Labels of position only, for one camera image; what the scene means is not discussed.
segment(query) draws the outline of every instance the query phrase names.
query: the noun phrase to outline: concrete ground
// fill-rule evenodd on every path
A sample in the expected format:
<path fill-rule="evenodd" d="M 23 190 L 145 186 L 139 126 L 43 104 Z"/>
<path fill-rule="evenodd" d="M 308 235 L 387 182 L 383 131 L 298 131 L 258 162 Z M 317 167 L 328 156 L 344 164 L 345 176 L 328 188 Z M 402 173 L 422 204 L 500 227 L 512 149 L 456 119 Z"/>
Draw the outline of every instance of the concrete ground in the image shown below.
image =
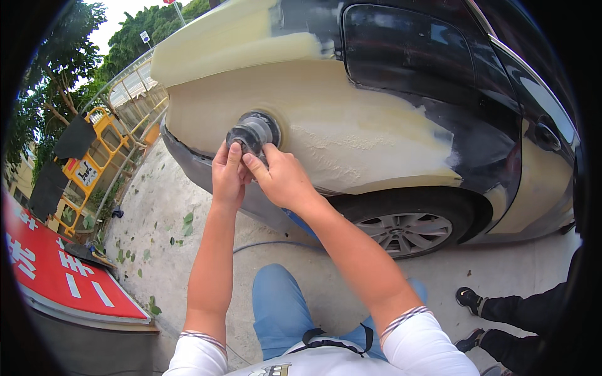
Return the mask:
<path fill-rule="evenodd" d="M 115 260 L 119 249 L 124 255 L 128 250 L 135 253 L 133 262 L 126 259 L 119 264 L 122 286 L 143 306 L 154 296 L 155 305 L 162 310 L 155 318 L 161 329 L 155 350 L 157 371 L 167 369 L 184 323 L 188 276 L 210 204 L 211 195 L 186 178 L 158 140 L 125 193 L 123 218 L 113 219 L 105 235 L 110 258 Z M 193 232 L 184 236 L 183 218 L 189 212 L 194 213 Z M 171 237 L 182 240 L 182 244 L 171 245 Z M 304 233 L 284 238 L 243 214 L 237 215 L 235 247 L 277 239 L 316 245 Z M 555 234 L 519 244 L 457 246 L 397 263 L 409 277 L 427 286 L 427 306 L 453 342 L 479 327 L 525 336 L 527 332 L 509 325 L 469 315 L 466 308 L 455 302 L 456 289 L 469 286 L 489 297 L 528 297 L 544 292 L 566 280 L 571 256 L 579 244 L 579 236 L 572 231 L 564 236 Z M 326 253 L 282 244 L 245 249 L 234 256 L 234 291 L 226 317 L 231 369 L 262 359 L 253 330 L 251 287 L 255 273 L 275 262 L 284 265 L 297 279 L 314 323 L 328 333 L 344 334 L 368 316 Z M 467 355 L 481 371 L 496 364 L 480 348 Z"/>

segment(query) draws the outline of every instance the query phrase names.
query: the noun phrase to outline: black pants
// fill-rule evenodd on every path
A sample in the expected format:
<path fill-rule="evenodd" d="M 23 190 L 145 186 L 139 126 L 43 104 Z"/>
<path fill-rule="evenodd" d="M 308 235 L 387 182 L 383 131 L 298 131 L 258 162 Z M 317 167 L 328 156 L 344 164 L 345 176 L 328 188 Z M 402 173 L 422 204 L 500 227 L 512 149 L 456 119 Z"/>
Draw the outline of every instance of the black pants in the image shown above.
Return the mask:
<path fill-rule="evenodd" d="M 489 321 L 503 322 L 538 334 L 519 338 L 505 331 L 491 329 L 483 335 L 480 347 L 512 372 L 526 374 L 537 353 L 544 346 L 562 310 L 566 283 L 543 294 L 526 299 L 517 296 L 487 299 L 481 317 Z"/>

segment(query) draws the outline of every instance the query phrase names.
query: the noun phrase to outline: shirt sleeve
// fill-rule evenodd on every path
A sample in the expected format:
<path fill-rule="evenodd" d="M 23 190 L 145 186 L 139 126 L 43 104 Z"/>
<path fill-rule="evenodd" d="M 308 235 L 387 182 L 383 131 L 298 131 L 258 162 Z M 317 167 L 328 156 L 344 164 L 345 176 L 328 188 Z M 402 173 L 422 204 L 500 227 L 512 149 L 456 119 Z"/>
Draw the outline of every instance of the shirt sleeve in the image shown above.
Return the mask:
<path fill-rule="evenodd" d="M 389 363 L 410 376 L 479 376 L 474 363 L 453 345 L 424 306 L 393 320 L 381 338 Z"/>
<path fill-rule="evenodd" d="M 226 349 L 215 338 L 199 332 L 180 334 L 165 376 L 222 376 L 228 371 Z"/>

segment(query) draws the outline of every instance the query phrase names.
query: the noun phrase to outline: sky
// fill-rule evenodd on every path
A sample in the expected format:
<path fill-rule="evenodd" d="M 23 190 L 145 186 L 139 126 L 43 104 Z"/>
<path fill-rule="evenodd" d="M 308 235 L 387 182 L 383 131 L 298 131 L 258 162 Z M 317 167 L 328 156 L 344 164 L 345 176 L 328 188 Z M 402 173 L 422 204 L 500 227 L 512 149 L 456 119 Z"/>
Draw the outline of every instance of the sky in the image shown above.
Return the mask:
<path fill-rule="evenodd" d="M 98 30 L 94 30 L 90 36 L 90 40 L 100 47 L 99 53 L 107 55 L 109 53 L 109 39 L 115 34 L 116 31 L 121 29 L 119 22 L 125 21 L 125 14 L 128 12 L 132 17 L 136 17 L 136 13 L 140 10 L 144 10 L 144 7 L 150 8 L 153 5 L 165 6 L 163 0 L 98 0 L 103 3 L 107 10 L 105 11 L 105 17 L 107 21 L 99 26 Z M 182 6 L 188 4 L 191 0 L 178 0 Z"/>

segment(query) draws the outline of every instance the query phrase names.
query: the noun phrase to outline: wheel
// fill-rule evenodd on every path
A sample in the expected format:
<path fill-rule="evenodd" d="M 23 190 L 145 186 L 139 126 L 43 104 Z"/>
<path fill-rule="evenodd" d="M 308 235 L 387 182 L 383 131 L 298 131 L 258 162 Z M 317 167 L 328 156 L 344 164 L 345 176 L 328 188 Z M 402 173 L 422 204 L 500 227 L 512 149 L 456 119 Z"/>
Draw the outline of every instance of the wheel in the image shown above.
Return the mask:
<path fill-rule="evenodd" d="M 473 223 L 471 202 L 454 188 L 399 188 L 330 203 L 394 259 L 432 253 L 456 241 Z"/>

